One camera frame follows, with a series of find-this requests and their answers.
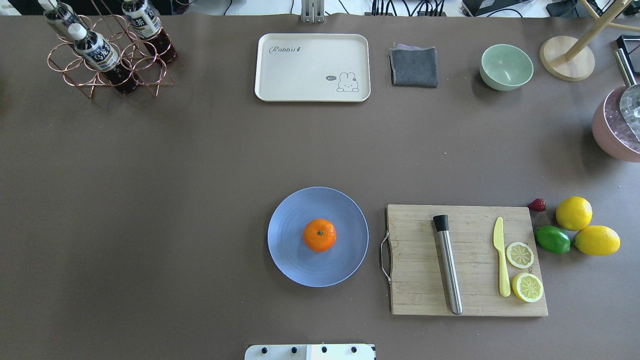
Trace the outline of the orange fruit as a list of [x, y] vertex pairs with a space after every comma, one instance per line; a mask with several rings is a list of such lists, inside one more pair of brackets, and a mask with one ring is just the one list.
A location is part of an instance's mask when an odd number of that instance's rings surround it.
[[336, 243], [337, 231], [333, 223], [316, 218], [306, 224], [302, 231], [302, 241], [314, 252], [325, 252]]

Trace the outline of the blue plate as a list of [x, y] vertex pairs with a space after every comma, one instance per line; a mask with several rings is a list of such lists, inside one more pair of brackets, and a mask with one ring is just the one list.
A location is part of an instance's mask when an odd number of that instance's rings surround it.
[[[326, 251], [313, 251], [303, 241], [314, 219], [334, 225], [337, 239]], [[307, 287], [330, 287], [347, 280], [361, 266], [369, 246], [368, 224], [347, 194], [313, 186], [286, 197], [274, 210], [267, 244], [274, 264], [290, 280]]]

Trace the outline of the grey folded cloth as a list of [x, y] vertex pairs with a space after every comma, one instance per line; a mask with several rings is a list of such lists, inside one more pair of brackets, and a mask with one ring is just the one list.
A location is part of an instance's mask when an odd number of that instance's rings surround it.
[[391, 84], [405, 87], [437, 88], [438, 52], [435, 47], [405, 44], [389, 49]]

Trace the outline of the yellow plastic knife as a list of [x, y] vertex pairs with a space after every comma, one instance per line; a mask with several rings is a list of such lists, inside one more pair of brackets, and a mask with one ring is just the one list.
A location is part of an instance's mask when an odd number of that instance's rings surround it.
[[493, 228], [493, 246], [498, 256], [498, 291], [503, 297], [511, 294], [509, 274], [506, 267], [504, 219], [497, 217]]

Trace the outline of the lemon slice lower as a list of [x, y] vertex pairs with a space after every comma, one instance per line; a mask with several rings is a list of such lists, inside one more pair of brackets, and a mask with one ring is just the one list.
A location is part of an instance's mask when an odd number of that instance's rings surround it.
[[526, 243], [519, 241], [509, 244], [505, 250], [506, 260], [517, 269], [528, 269], [535, 261], [535, 255]]

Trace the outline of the red strawberry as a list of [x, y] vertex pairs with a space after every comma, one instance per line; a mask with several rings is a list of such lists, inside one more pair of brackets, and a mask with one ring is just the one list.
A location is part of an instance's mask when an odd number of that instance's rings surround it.
[[530, 202], [527, 207], [534, 212], [545, 212], [547, 209], [547, 202], [543, 198], [536, 198]]

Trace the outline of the lemon half upper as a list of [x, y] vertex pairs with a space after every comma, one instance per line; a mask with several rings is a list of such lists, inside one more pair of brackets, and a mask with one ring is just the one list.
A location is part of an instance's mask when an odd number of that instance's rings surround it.
[[511, 287], [516, 297], [528, 303], [535, 303], [544, 295], [543, 282], [532, 273], [523, 272], [515, 275]]

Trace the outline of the green lime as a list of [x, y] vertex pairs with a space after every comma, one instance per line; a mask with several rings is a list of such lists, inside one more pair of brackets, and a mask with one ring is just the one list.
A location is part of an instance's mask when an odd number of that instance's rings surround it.
[[562, 255], [570, 251], [572, 242], [569, 236], [560, 228], [544, 225], [535, 230], [535, 241], [546, 251]]

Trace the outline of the yellow lemon far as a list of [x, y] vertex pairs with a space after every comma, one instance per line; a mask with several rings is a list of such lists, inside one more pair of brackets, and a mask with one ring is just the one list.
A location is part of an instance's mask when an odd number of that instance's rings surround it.
[[560, 227], [569, 231], [580, 231], [590, 225], [594, 211], [591, 203], [583, 197], [571, 196], [558, 205], [555, 218]]

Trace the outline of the yellow lemon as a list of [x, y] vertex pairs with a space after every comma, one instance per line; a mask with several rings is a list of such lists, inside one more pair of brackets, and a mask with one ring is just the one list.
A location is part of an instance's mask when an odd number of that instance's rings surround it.
[[610, 227], [589, 225], [574, 235], [574, 246], [586, 255], [608, 256], [619, 250], [621, 239]]
[[590, 225], [594, 211], [591, 203], [583, 197], [571, 196], [558, 205], [555, 218], [560, 227], [569, 231], [580, 231]]

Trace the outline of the wooden cup stand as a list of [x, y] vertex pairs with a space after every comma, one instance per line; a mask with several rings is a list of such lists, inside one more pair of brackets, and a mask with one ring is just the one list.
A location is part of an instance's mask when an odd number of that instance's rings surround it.
[[594, 53], [588, 44], [606, 27], [638, 33], [640, 28], [633, 25], [614, 23], [614, 19], [630, 4], [631, 0], [615, 0], [599, 15], [588, 9], [593, 23], [579, 39], [559, 35], [547, 39], [539, 50], [539, 58], [546, 70], [558, 79], [578, 82], [589, 77], [595, 68]]

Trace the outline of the yellow lemon near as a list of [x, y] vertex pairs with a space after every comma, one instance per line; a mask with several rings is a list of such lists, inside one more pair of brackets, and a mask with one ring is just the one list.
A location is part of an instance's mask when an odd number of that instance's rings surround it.
[[610, 227], [589, 225], [574, 235], [574, 246], [586, 255], [608, 256], [619, 250], [621, 239]]

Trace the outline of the pink bowl with ice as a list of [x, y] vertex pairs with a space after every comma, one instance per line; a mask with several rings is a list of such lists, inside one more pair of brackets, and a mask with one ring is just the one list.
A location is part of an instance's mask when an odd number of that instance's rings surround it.
[[618, 107], [624, 85], [613, 89], [601, 101], [592, 117], [591, 130], [599, 147], [618, 160], [638, 163], [639, 141], [627, 125]]

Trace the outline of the tea bottle three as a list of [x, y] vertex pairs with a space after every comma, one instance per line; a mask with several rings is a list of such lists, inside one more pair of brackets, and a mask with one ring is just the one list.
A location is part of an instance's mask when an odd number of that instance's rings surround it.
[[85, 30], [90, 29], [68, 4], [57, 0], [39, 0], [38, 3], [43, 9], [46, 22], [61, 38], [73, 40], [68, 31], [73, 24], [80, 24]]

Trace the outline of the metal ice scoop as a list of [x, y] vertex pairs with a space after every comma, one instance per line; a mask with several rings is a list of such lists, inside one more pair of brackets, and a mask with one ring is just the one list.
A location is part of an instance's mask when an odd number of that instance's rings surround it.
[[624, 50], [617, 48], [614, 54], [626, 86], [619, 100], [619, 111], [634, 137], [640, 141], [640, 85], [635, 80]]

